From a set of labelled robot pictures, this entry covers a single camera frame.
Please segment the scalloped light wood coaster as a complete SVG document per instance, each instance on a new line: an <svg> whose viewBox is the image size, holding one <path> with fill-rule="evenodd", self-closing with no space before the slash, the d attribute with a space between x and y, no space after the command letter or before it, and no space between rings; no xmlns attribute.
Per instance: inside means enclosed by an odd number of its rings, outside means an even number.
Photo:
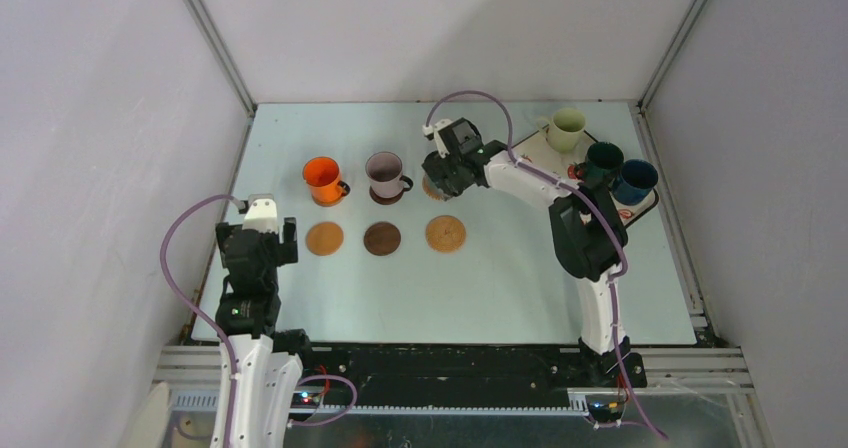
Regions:
<svg viewBox="0 0 848 448"><path fill-rule="evenodd" d="M446 200L445 195L438 189L438 187L431 181L431 179L427 175L424 175L422 177L422 189L430 198L434 200Z"/></svg>

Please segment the patterned light wood coaster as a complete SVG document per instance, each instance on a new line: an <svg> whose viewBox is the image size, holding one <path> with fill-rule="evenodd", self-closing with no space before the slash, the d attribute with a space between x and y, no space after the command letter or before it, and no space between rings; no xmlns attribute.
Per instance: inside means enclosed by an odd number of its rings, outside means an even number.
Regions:
<svg viewBox="0 0 848 448"><path fill-rule="evenodd" d="M425 228L428 246L439 253L458 251L467 239L465 225L456 217L441 215L429 221Z"/></svg>

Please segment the orange mug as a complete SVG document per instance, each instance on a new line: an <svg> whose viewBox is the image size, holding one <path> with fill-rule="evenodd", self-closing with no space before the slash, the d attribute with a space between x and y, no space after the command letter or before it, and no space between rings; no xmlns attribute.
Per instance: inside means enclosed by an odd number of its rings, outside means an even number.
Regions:
<svg viewBox="0 0 848 448"><path fill-rule="evenodd" d="M351 192L350 186L342 179L338 163L330 157L315 157L303 167L302 177L313 195L329 195Z"/></svg>

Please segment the mauve mug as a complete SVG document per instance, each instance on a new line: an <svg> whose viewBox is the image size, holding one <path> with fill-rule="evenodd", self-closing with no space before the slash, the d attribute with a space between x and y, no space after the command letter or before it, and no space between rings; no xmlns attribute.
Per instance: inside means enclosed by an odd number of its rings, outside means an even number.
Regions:
<svg viewBox="0 0 848 448"><path fill-rule="evenodd" d="M409 192L414 187L411 178L405 175L401 158L388 151L371 155L365 165L369 190L380 200L392 200Z"/></svg>

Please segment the dark wood coaster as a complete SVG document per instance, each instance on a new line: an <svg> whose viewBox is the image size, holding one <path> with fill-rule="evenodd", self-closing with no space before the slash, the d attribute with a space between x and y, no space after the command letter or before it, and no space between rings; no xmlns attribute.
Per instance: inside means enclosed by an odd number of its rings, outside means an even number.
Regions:
<svg viewBox="0 0 848 448"><path fill-rule="evenodd" d="M365 249L375 256L388 256L400 246L402 235L392 223L381 221L369 226L363 236Z"/></svg>
<svg viewBox="0 0 848 448"><path fill-rule="evenodd" d="M403 190L401 190L399 193L397 193L397 194L396 194L396 195L394 195L394 196L390 196L390 197L383 197L383 196L380 196L380 195L379 195L377 192L375 192L373 189L369 189L369 196L371 197L371 199L372 199L375 203L380 204L380 205L392 205L392 204L395 204L395 203L399 202L399 201L402 199L402 197L404 196L404 194L405 194L405 192L404 192Z"/></svg>

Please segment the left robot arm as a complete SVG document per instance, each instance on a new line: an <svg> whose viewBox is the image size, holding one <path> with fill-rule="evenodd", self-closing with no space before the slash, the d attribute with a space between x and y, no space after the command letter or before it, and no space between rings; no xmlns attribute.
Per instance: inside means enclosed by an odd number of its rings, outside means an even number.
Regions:
<svg viewBox="0 0 848 448"><path fill-rule="evenodd" d="M273 228L259 221L220 223L216 236L226 270L215 321L221 345L219 406L213 447L280 447L296 385L312 379L315 356L302 330L276 330L278 269L298 260L293 217Z"/></svg>

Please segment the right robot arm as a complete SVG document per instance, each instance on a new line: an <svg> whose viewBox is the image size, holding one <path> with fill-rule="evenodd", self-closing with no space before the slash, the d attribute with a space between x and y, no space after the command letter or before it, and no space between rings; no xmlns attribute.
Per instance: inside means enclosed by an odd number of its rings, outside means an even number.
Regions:
<svg viewBox="0 0 848 448"><path fill-rule="evenodd" d="M618 280L628 268L623 252L628 236L606 184L563 180L503 142L484 142L465 118L443 119L423 126L422 132L435 145L422 164L424 186L433 197L447 200L479 186L548 214L555 256L578 282L583 376L596 386L610 384L630 349L617 295Z"/></svg>

